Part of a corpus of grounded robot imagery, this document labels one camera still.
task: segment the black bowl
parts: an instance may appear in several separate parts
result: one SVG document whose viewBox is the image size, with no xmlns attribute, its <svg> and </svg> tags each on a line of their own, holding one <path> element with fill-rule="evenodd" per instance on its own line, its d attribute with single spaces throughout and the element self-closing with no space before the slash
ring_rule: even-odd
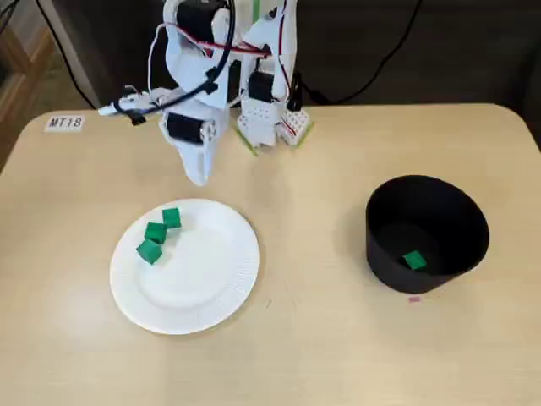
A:
<svg viewBox="0 0 541 406">
<path fill-rule="evenodd" d="M 489 247 L 489 225 L 452 184 L 402 176 L 382 184 L 366 208 L 366 253 L 385 285 L 423 294 L 473 269 Z"/>
</svg>

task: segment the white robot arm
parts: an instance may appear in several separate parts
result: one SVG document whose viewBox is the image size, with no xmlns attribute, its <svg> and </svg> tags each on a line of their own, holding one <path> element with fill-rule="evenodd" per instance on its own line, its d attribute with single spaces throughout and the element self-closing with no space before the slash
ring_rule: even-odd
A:
<svg viewBox="0 0 541 406">
<path fill-rule="evenodd" d="M 150 47 L 148 91 L 100 109 L 102 115 L 128 115 L 134 123 L 144 122 L 148 112 L 162 113 L 161 132 L 177 148 L 187 176 L 200 186 L 210 176 L 230 106 L 240 102 L 238 130 L 253 147 L 274 145 L 276 138 L 296 145 L 309 127 L 304 110 L 288 109 L 297 54 L 297 0 L 265 0 L 270 12 L 254 24 L 246 7 L 235 12 L 233 1 L 166 0 L 164 22 Z M 273 8 L 273 2 L 280 4 Z M 224 59 L 231 28 L 234 36 Z M 178 83 L 174 90 L 151 88 L 150 60 L 161 29 L 167 31 L 166 64 Z M 223 70 L 216 72 L 222 59 Z M 234 64 L 240 64 L 236 76 Z M 212 75 L 216 77 L 204 91 L 189 94 Z"/>
</svg>

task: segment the label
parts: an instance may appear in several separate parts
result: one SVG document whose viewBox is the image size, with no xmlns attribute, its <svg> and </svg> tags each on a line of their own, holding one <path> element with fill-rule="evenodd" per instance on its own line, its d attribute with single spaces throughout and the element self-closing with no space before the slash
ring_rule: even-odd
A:
<svg viewBox="0 0 541 406">
<path fill-rule="evenodd" d="M 85 116 L 52 116 L 45 125 L 46 133 L 78 133 L 83 129 Z"/>
</svg>

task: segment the paper plate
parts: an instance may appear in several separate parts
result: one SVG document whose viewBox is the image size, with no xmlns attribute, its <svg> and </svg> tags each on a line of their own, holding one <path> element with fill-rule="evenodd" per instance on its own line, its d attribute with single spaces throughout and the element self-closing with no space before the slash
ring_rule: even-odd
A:
<svg viewBox="0 0 541 406">
<path fill-rule="evenodd" d="M 181 229 L 167 231 L 163 255 L 150 265 L 136 249 L 148 222 L 177 207 Z M 177 200 L 149 211 L 118 242 L 111 291 L 135 324 L 162 334 L 200 332 L 226 320 L 249 296 L 260 250 L 254 230 L 232 208 L 212 200 Z"/>
</svg>

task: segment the cable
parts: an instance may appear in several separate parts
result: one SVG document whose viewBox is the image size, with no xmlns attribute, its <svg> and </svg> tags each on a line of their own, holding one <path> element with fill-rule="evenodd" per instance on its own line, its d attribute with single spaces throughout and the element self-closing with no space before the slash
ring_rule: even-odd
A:
<svg viewBox="0 0 541 406">
<path fill-rule="evenodd" d="M 331 100 L 328 97 L 326 97 L 323 93 L 320 91 L 314 91 L 310 89 L 305 83 L 302 83 L 303 88 L 307 91 L 310 98 L 320 105 L 329 105 L 329 104 L 342 104 L 345 102 L 349 102 L 350 100 L 354 99 L 355 97 L 361 95 L 364 93 L 380 76 L 381 71 L 383 68 L 387 65 L 387 63 L 395 56 L 395 54 L 400 51 L 404 43 L 406 42 L 407 38 L 409 37 L 410 33 L 412 32 L 413 24 L 415 23 L 415 20 L 417 19 L 419 10 L 421 9 L 421 6 L 423 5 L 423 0 L 417 0 L 417 3 L 415 4 L 415 8 L 413 9 L 412 16 L 410 17 L 406 30 L 402 34 L 400 40 L 395 45 L 395 47 L 381 60 L 380 64 L 378 65 L 378 68 L 375 70 L 374 74 L 370 78 L 366 84 L 361 87 L 358 91 L 353 92 L 349 96 L 342 97 L 338 100 Z"/>
<path fill-rule="evenodd" d="M 229 59 L 229 54 L 231 53 L 231 50 L 232 50 L 233 37 L 235 36 L 235 19 L 236 19 L 235 0 L 229 0 L 229 9 L 230 9 L 230 18 L 229 18 L 229 30 L 227 31 L 226 45 L 224 46 L 223 54 L 221 55 L 221 58 L 218 64 L 213 69 L 207 72 L 207 80 L 205 82 L 203 82 L 201 85 L 197 86 L 195 89 L 192 89 L 191 91 L 183 94 L 180 97 L 176 97 L 170 101 L 166 101 L 160 106 L 151 107 L 149 109 L 146 109 L 144 111 L 139 111 L 139 112 L 126 111 L 123 113 L 132 114 L 132 115 L 136 114 L 142 117 L 146 114 L 151 114 L 153 112 L 164 111 L 165 109 L 169 107 L 185 102 L 197 96 L 202 91 L 206 91 L 207 93 L 211 93 L 212 91 L 214 91 L 218 86 L 215 83 L 215 81 L 216 79 L 218 79 L 221 72 L 225 68 L 227 64 L 227 60 Z"/>
<path fill-rule="evenodd" d="M 56 33 L 56 31 L 52 28 L 52 24 L 51 24 L 51 20 L 49 20 L 49 17 L 47 16 L 47 14 L 45 13 L 45 10 L 43 9 L 43 7 L 41 6 L 41 3 L 39 0 L 36 0 L 36 6 L 38 7 L 38 9 L 40 10 L 40 13 L 41 15 L 43 16 L 43 19 L 45 20 L 45 22 L 47 23 L 47 25 L 49 26 L 49 30 L 51 31 L 52 33 L 52 36 L 54 38 L 54 41 L 57 43 L 57 47 L 58 47 L 58 51 L 60 51 L 60 54 L 62 55 L 62 59 L 64 60 L 64 63 L 66 65 L 66 69 L 68 70 L 68 73 L 69 73 L 69 77 L 71 78 L 71 81 L 74 83 L 74 86 L 75 86 L 75 89 L 77 90 L 77 92 L 81 95 L 81 97 L 85 100 L 85 102 L 88 103 L 88 105 L 90 107 L 92 107 L 93 109 L 96 109 L 96 107 L 94 107 L 94 105 L 92 104 L 92 101 L 90 101 L 90 99 L 86 96 L 86 94 L 81 90 L 81 88 L 79 87 L 79 84 L 77 83 L 77 80 L 75 79 L 75 75 L 74 75 L 74 72 L 71 70 L 71 67 L 69 65 L 69 61 L 68 61 L 68 57 L 66 56 L 66 52 L 64 51 L 64 49 L 62 48 L 62 43 L 60 42 L 60 40 L 58 39 L 58 35 Z"/>
<path fill-rule="evenodd" d="M 17 8 L 17 5 L 19 4 L 20 0 L 13 0 L 10 4 L 8 4 L 4 10 L 0 11 L 0 20 L 7 15 L 5 21 L 3 22 L 2 26 L 0 27 L 0 35 L 4 32 L 6 27 L 9 24 L 9 21 L 11 20 L 11 17 L 14 15 L 15 9 Z"/>
</svg>

